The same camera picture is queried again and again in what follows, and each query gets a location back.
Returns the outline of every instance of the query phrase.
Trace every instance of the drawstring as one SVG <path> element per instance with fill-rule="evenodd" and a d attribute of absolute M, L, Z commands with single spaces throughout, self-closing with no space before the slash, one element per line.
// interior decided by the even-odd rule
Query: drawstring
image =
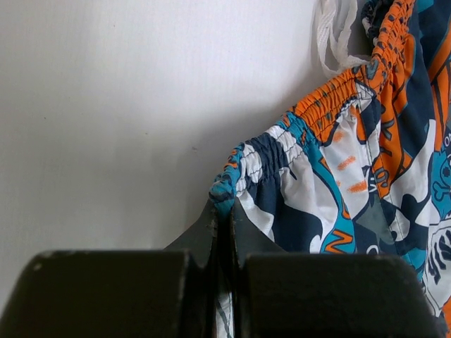
<path fill-rule="evenodd" d="M 348 54 L 347 44 L 351 36 L 351 25 L 357 17 L 357 0 L 350 0 L 350 8 L 347 13 L 344 27 L 338 36 L 338 41 L 333 36 L 333 19 L 337 14 L 336 0 L 318 0 L 316 5 L 316 44 L 318 46 L 319 60 L 327 78 L 342 73 L 345 69 L 368 63 L 368 61 Z M 326 65 L 326 51 L 330 41 L 330 49 L 333 57 L 338 62 L 338 69 L 332 70 Z"/>

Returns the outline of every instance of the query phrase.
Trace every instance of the patterned shorts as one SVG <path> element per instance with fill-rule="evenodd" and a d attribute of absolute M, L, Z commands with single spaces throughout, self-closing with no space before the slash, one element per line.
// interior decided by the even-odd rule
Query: patterned shorts
<path fill-rule="evenodd" d="M 286 251 L 401 256 L 451 327 L 451 1 L 371 0 L 369 64 L 239 144 L 210 198 Z"/>

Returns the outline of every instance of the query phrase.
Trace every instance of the elastic waistband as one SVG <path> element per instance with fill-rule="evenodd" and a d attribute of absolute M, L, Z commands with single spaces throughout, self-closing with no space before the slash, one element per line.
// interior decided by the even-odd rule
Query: elastic waistband
<path fill-rule="evenodd" d="M 381 93 L 389 73 L 403 53 L 409 31 L 407 23 L 414 3 L 415 0 L 392 3 L 379 29 L 369 64 L 347 69 L 292 107 L 290 111 L 305 121 L 320 142 L 327 141 L 343 105 L 350 99 L 359 98 L 356 82 L 368 87 L 374 96 Z"/>

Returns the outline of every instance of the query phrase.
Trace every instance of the printed fabric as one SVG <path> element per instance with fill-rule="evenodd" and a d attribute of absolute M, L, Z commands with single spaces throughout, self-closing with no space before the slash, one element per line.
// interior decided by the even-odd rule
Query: printed fabric
<path fill-rule="evenodd" d="M 286 251 L 401 256 L 451 327 L 449 0 L 371 0 L 371 62 L 233 149 L 210 190 Z"/>

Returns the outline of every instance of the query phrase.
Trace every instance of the orange stripe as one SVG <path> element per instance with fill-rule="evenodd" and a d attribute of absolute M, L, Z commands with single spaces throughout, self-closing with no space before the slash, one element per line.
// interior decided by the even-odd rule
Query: orange stripe
<path fill-rule="evenodd" d="M 440 151 L 442 148 L 442 142 L 443 142 L 443 130 L 444 125 L 442 124 L 442 117 L 440 116 L 440 109 L 438 108 L 438 101 L 437 96 L 435 95 L 435 88 L 437 85 L 433 85 L 431 87 L 432 89 L 432 104 L 434 107 L 434 113 L 435 113 L 435 121 L 437 121 L 436 124 L 436 131 L 435 131 L 435 142 L 434 142 L 434 150 Z"/>
<path fill-rule="evenodd" d="M 405 62 L 402 63 L 401 60 L 397 60 L 396 67 L 393 68 L 393 84 L 395 91 L 402 88 L 397 95 L 396 100 L 393 102 L 393 107 L 398 115 L 401 114 L 402 109 L 407 105 L 407 86 L 404 84 L 406 80 L 409 80 L 412 77 L 412 73 L 414 72 L 415 48 L 415 37 L 408 34 L 404 46 Z"/>
<path fill-rule="evenodd" d="M 357 116 L 359 116 L 359 109 L 354 107 L 353 105 L 350 106 L 350 113 L 352 116 L 354 116 L 355 118 Z"/>
<path fill-rule="evenodd" d="M 361 142 L 366 141 L 364 123 L 360 114 L 357 116 L 357 139 Z"/>
<path fill-rule="evenodd" d="M 371 56 L 371 62 L 378 61 L 376 73 L 370 77 L 366 74 L 368 68 L 361 68 L 364 71 L 363 81 L 369 83 L 376 95 L 379 95 L 381 90 L 386 87 L 385 84 L 389 80 L 386 75 L 391 74 L 393 65 L 404 49 L 403 37 L 407 32 L 406 24 L 412 15 L 414 3 L 414 0 L 393 2 L 383 19 L 378 43 L 374 47 Z M 396 20 L 391 21 L 389 19 L 390 16 L 396 18 Z"/>
<path fill-rule="evenodd" d="M 434 57 L 434 60 L 431 64 L 431 67 L 428 69 L 429 80 L 433 80 L 442 68 L 442 65 L 447 62 L 448 56 L 450 54 L 451 49 L 451 34 L 448 33 L 445 41 L 442 42 L 440 49 Z"/>
<path fill-rule="evenodd" d="M 344 219 L 346 220 L 350 220 L 351 219 L 351 215 L 350 212 L 348 211 L 346 204 L 345 204 L 345 200 L 341 199 L 341 206 L 342 206 L 342 213 L 341 216 L 343 216 Z"/>
<path fill-rule="evenodd" d="M 283 115 L 283 117 L 282 117 L 282 122 L 283 122 L 283 124 L 284 124 L 286 127 L 289 127 L 289 126 L 290 126 L 290 120 L 288 119 L 287 114 L 284 114 L 284 115 Z"/>
<path fill-rule="evenodd" d="M 307 131 L 304 130 L 301 135 L 301 143 L 305 144 L 305 139 L 307 138 Z"/>
<path fill-rule="evenodd" d="M 319 163 L 321 163 L 329 172 L 330 172 L 330 168 L 326 162 L 326 159 L 324 157 L 321 157 L 321 159 L 319 160 Z"/>
<path fill-rule="evenodd" d="M 340 231 L 340 230 L 333 230 L 332 234 L 339 237 L 335 241 L 329 243 L 326 245 L 324 251 L 331 252 L 333 254 L 344 254 L 345 252 L 343 250 L 337 249 L 336 246 L 340 244 L 349 244 L 352 243 L 352 236 L 350 234 L 347 234 L 346 232 Z"/>
<path fill-rule="evenodd" d="M 359 183 L 356 183 L 352 185 L 351 187 L 347 188 L 349 192 L 362 192 L 368 188 L 368 185 L 366 184 L 366 181 L 361 181 Z"/>
<path fill-rule="evenodd" d="M 345 136 L 345 133 L 344 132 L 339 132 L 339 131 L 337 131 L 337 132 L 335 132 L 335 134 L 333 135 L 333 141 L 334 142 L 338 142 L 338 141 L 340 141 L 343 137 Z"/>
<path fill-rule="evenodd" d="M 443 306 L 443 314 L 445 315 L 446 323 L 448 325 L 448 338 L 451 338 L 451 297 L 448 299 L 448 302 Z"/>
<path fill-rule="evenodd" d="M 223 170 L 226 170 L 228 166 L 230 166 L 230 167 L 236 169 L 236 168 L 238 168 L 238 163 L 236 163 L 236 162 L 234 162 L 234 163 L 226 163 L 226 164 L 223 166 Z"/>
<path fill-rule="evenodd" d="M 376 184 L 378 187 L 379 196 L 381 198 L 388 195 L 388 191 L 390 190 L 390 184 L 388 181 L 389 178 L 389 172 L 384 168 L 382 165 L 382 154 L 379 154 L 378 157 L 376 157 L 376 160 L 373 164 L 373 173 L 374 178 L 376 179 Z"/>
<path fill-rule="evenodd" d="M 342 170 L 344 170 L 349 164 L 351 164 L 351 163 L 353 163 L 353 162 L 355 162 L 355 157 L 354 156 L 350 156 L 350 157 L 348 157 L 348 158 L 346 158 L 342 163 L 340 163 L 339 165 L 338 165 L 338 170 L 339 171 L 342 171 Z"/>
<path fill-rule="evenodd" d="M 332 139 L 335 118 L 350 97 L 357 96 L 355 74 L 347 69 L 304 97 L 295 106 L 294 114 L 302 118 L 322 143 Z"/>
<path fill-rule="evenodd" d="M 406 171 L 408 169 L 408 167 L 410 166 L 410 164 L 412 163 L 412 157 L 404 152 L 404 158 L 402 159 L 402 162 L 400 164 L 401 168 L 400 168 L 400 174 L 402 175 L 404 173 L 404 171 Z"/>
<path fill-rule="evenodd" d="M 443 125 L 446 125 L 446 121 L 448 120 L 448 101 L 450 100 L 450 77 L 448 76 L 448 71 L 443 69 L 443 71 L 437 77 L 438 88 L 440 89 L 440 102 L 442 104 L 442 122 Z"/>

